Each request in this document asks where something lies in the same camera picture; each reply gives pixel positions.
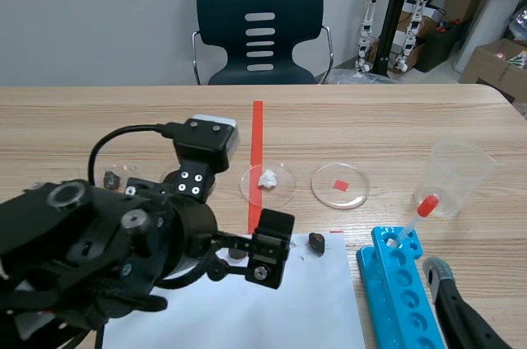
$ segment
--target plastic dropper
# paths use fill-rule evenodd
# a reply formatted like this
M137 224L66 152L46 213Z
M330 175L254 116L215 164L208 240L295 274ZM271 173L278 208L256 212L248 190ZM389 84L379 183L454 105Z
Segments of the plastic dropper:
M421 205L417 207L417 213L415 217L410 221L402 230L399 232L397 239L395 240L395 245L399 246L403 243L403 240L408 236L408 234L415 229L417 224L419 224L425 217L428 217L434 209L436 209L437 204L439 204L439 197L435 194L430 194L422 202Z

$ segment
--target gray wall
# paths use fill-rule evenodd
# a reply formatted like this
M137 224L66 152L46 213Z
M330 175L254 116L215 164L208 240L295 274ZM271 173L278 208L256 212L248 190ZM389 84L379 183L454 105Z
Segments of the gray wall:
M335 64L355 55L365 1L325 0ZM0 86L192 85L197 28L195 0L0 0ZM204 80L226 61L223 50L202 44L198 58ZM294 58L322 73L324 35L298 45Z

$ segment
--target wooden table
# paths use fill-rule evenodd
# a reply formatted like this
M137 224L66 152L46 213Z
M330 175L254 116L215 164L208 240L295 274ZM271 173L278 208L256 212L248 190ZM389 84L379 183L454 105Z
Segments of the wooden table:
M210 199L223 230L245 233L240 177L250 161L253 100L264 101L263 158L287 164L298 191L280 209L295 232L344 230L362 327L375 347L356 251L373 226L402 225L431 145L460 137L499 163L453 221L420 231L427 255L453 268L464 298L514 348L527 347L527 123L490 87L480 85L170 86L0 88L0 199L36 181L86 177L91 147L128 124L184 121L196 113L232 117L241 144ZM111 142L100 163L133 163L159 179L176 161L170 142L150 133ZM320 203L310 176L323 163L363 170L370 197L356 210ZM91 347L88 338L83 347Z

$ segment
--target white cotton ball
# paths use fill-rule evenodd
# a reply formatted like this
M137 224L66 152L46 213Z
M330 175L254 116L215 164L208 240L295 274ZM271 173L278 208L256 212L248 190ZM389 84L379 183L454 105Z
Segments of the white cotton ball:
M277 174L271 170L265 170L262 176L260 176L258 186L265 187L266 189L275 188L277 186Z

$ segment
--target clear plastic beaker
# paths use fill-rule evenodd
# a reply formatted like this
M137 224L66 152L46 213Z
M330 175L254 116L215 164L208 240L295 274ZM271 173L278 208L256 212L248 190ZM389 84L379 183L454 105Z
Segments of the clear plastic beaker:
M455 139L440 141L431 149L413 196L421 204L428 195L437 195L440 201L432 215L454 217L495 166L496 162L475 145Z

